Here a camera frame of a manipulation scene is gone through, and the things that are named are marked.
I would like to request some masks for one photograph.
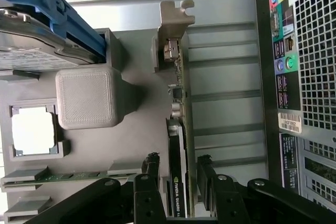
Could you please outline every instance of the service tag sticker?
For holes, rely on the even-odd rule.
[[[279,128],[295,133],[302,133],[301,117],[289,113],[278,113]]]

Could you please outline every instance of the screw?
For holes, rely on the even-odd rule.
[[[112,186],[114,184],[114,181],[113,180],[110,180],[110,181],[107,181],[105,183],[106,186]]]
[[[265,183],[263,181],[260,181],[260,180],[254,181],[254,184],[256,184],[257,186],[264,186],[265,185]]]
[[[58,5],[58,8],[61,10],[61,12],[65,11],[65,4],[63,1],[56,1],[56,4]]]
[[[219,180],[227,180],[227,177],[224,176],[224,175],[219,175],[219,176],[218,176],[218,179],[219,179]]]

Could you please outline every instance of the ethernet port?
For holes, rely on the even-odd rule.
[[[289,35],[285,38],[285,52],[292,52],[295,50],[295,35]]]

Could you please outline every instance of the perforated metal panel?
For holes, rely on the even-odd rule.
[[[336,131],[336,0],[297,0],[303,122]]]
[[[329,158],[333,161],[336,160],[336,148],[329,145],[305,140],[305,150]]]
[[[316,200],[316,199],[313,199],[313,202],[314,202],[315,204],[321,206],[321,207],[324,207],[324,208],[327,208],[327,209],[328,209],[328,207],[326,207],[324,204],[322,204],[321,202],[319,202],[319,201]]]
[[[330,187],[314,179],[311,180],[311,189],[317,192],[319,195],[321,195],[326,200],[336,205],[336,191],[335,190],[331,189]]]

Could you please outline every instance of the usb port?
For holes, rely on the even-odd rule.
[[[283,85],[283,89],[287,89],[287,78],[286,78],[286,76],[282,76],[282,85]]]
[[[279,106],[284,105],[284,95],[283,93],[279,92]]]
[[[280,54],[283,55],[284,54],[284,48],[283,48],[283,41],[280,41]]]
[[[282,90],[284,88],[284,85],[282,84],[282,77],[277,76],[277,81],[278,81],[278,90]]]
[[[283,93],[283,105],[284,106],[288,106],[288,94],[287,93]]]
[[[276,57],[280,55],[280,48],[278,43],[274,43],[274,54]]]

